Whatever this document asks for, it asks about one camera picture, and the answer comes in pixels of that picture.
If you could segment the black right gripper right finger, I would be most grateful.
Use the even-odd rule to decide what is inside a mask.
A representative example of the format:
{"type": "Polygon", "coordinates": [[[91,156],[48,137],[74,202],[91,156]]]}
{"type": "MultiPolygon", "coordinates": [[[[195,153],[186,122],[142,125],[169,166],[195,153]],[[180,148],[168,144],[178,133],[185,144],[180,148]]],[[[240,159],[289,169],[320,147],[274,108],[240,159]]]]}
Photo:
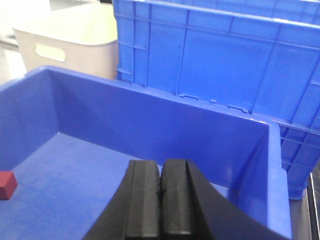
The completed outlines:
{"type": "Polygon", "coordinates": [[[285,239],[227,200],[190,160],[167,159],[160,188],[164,240],[285,239]]]}

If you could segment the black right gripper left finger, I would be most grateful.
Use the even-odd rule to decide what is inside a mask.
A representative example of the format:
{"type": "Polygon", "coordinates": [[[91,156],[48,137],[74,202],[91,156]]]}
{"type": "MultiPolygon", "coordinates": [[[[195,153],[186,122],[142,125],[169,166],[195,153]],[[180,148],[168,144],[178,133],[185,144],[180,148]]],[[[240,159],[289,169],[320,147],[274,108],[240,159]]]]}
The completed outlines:
{"type": "Polygon", "coordinates": [[[113,197],[85,240],[160,239],[160,174],[154,160],[130,160],[113,197]]]}

